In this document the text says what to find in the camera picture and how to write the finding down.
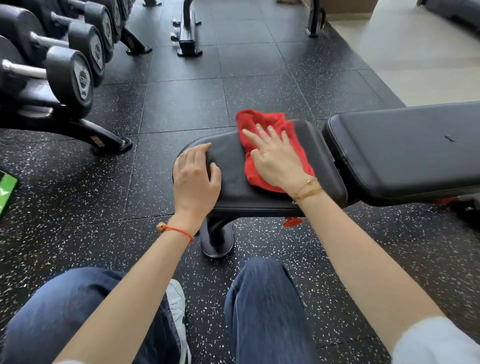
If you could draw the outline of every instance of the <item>white sneaker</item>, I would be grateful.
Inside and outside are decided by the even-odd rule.
[[[172,312],[173,322],[180,339],[180,364],[190,364],[192,355],[187,344],[187,329],[183,323],[185,317],[185,294],[183,289],[175,279],[171,279],[167,287],[167,299],[170,311]]]

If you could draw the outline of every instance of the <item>speckled gym floor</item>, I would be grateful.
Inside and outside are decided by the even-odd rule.
[[[339,111],[403,107],[330,27],[303,33],[305,10],[274,0],[195,0],[203,56],[178,58],[170,20],[181,3],[134,6],[129,27],[152,54],[131,58],[118,44],[87,117],[135,146],[94,157],[89,146],[45,133],[0,129],[0,166],[20,187],[0,220],[0,325],[45,280],[71,267],[128,270],[173,213],[170,169],[190,141],[235,127],[242,109],[284,111],[317,127]],[[446,207],[347,209],[480,342],[480,235]],[[341,285],[308,223],[235,221],[235,251],[211,261],[196,242],[175,273],[187,297],[196,363],[232,363],[223,302],[241,264],[262,255],[282,261],[305,301],[318,353],[330,363],[388,363],[389,356]]]

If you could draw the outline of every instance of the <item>red cloth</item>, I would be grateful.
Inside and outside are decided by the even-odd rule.
[[[252,186],[262,187],[266,190],[273,191],[273,192],[280,192],[285,193],[279,187],[274,187],[271,184],[267,183],[260,175],[258,174],[257,170],[255,169],[255,165],[253,164],[252,157],[250,152],[256,149],[256,146],[247,138],[242,130],[247,129],[257,135],[258,131],[255,127],[256,124],[260,124],[263,126],[265,131],[267,131],[267,126],[272,125],[278,135],[281,135],[282,131],[286,131],[288,138],[290,140],[290,144],[292,145],[293,149],[297,153],[300,158],[300,161],[303,165],[303,170],[305,173],[315,176],[313,172],[313,168],[308,163],[307,156],[305,155],[305,151],[301,147],[297,135],[295,134],[295,127],[291,121],[285,120],[285,115],[282,112],[273,113],[273,114],[264,114],[263,112],[255,111],[255,110],[243,110],[240,111],[237,116],[237,126],[239,129],[240,134],[240,141],[245,149],[245,174],[247,176],[248,182]]]

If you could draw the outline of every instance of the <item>green object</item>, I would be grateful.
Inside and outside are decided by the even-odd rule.
[[[0,216],[5,209],[12,191],[18,183],[18,179],[0,170]]]

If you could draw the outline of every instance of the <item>person's right arm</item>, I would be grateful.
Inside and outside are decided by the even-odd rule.
[[[252,151],[255,168],[268,183],[292,198],[312,176],[285,133],[282,138],[257,126],[259,136],[243,130],[258,149]],[[390,353],[414,324],[444,314],[425,291],[325,191],[306,197],[299,207],[319,237],[350,296]]]

